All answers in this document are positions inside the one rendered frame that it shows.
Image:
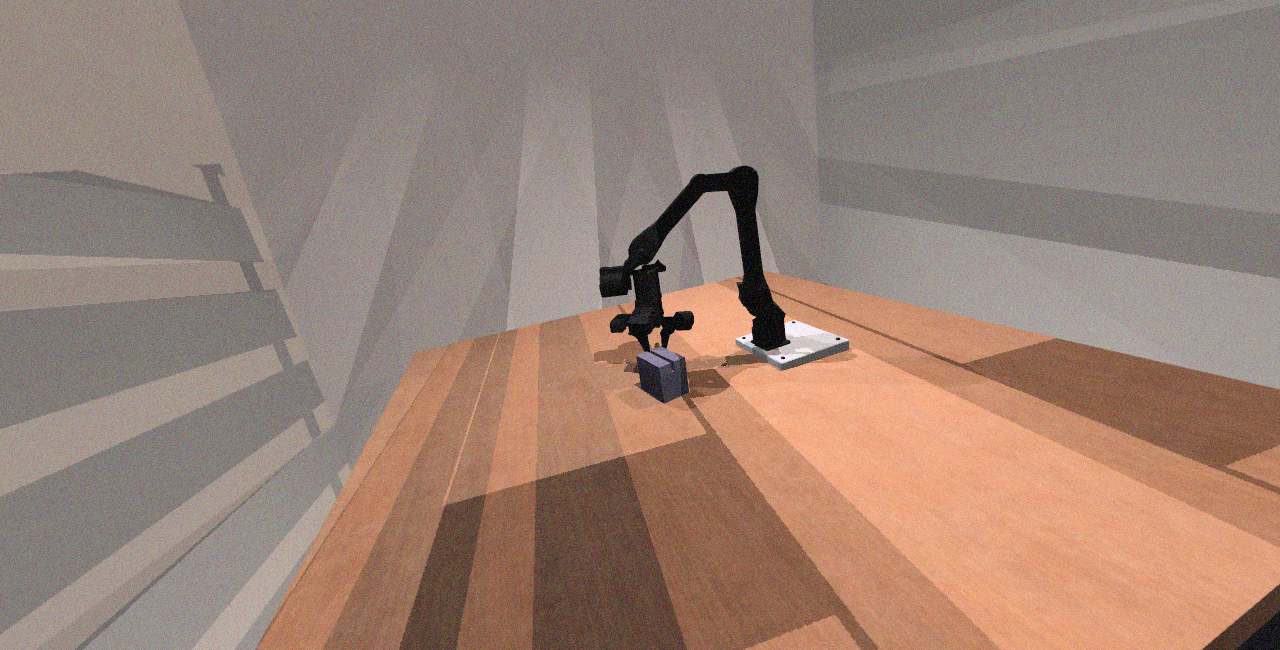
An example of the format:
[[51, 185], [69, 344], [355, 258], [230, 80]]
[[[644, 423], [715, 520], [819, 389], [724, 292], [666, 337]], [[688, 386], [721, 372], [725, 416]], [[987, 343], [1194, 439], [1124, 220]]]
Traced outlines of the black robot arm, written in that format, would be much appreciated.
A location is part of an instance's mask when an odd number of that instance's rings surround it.
[[[765, 281], [762, 267], [762, 252], [756, 226], [756, 196], [759, 177], [756, 170], [749, 166], [733, 168], [728, 173], [698, 173], [669, 203], [657, 223], [652, 223], [634, 237], [628, 246], [628, 258], [623, 266], [600, 267], [600, 293], [604, 296], [627, 296], [632, 290], [631, 275], [636, 296], [652, 296], [660, 293], [658, 273], [666, 273], [666, 264], [657, 261], [650, 264], [666, 235], [675, 229], [676, 223], [689, 212], [689, 209], [698, 202], [704, 193], [718, 193], [728, 191], [730, 200], [736, 212], [739, 226], [739, 243], [742, 255], [742, 281], [737, 281], [739, 299], [748, 308], [753, 319], [754, 345], [760, 345], [764, 351], [772, 351], [778, 345], [787, 345], [791, 342], [785, 335], [785, 311], [776, 305], [771, 296], [771, 289]], [[636, 270], [643, 264], [643, 270]], [[635, 308], [628, 317], [631, 334], [649, 335], [653, 328], [660, 328], [663, 321], [655, 302], [641, 305], [635, 302]]]

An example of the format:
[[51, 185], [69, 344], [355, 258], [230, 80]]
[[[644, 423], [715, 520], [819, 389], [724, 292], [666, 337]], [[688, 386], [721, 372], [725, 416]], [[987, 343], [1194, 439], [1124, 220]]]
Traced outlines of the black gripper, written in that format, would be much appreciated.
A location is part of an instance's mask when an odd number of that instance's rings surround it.
[[[652, 296], [636, 296], [635, 302], [636, 305], [637, 302], [641, 302], [641, 305], [649, 305], [649, 302], [657, 303], [657, 307], [659, 308], [660, 316], [663, 319], [663, 321], [660, 322], [662, 325], [660, 345], [664, 345], [664, 348], [667, 349], [669, 334], [675, 334], [675, 330], [676, 331], [691, 330], [694, 325], [694, 313], [691, 311], [676, 311], [675, 316], [664, 317], [663, 316], [664, 308], [662, 307], [660, 296], [662, 293], [655, 293]], [[611, 321], [611, 334], [623, 334], [625, 328], [628, 328], [630, 316], [631, 313], [617, 313], [617, 316], [614, 316], [614, 319], [612, 319]], [[631, 334], [630, 328], [628, 328], [628, 335], [637, 337], [637, 342], [643, 345], [643, 351], [649, 351], [650, 353], [648, 335]]]

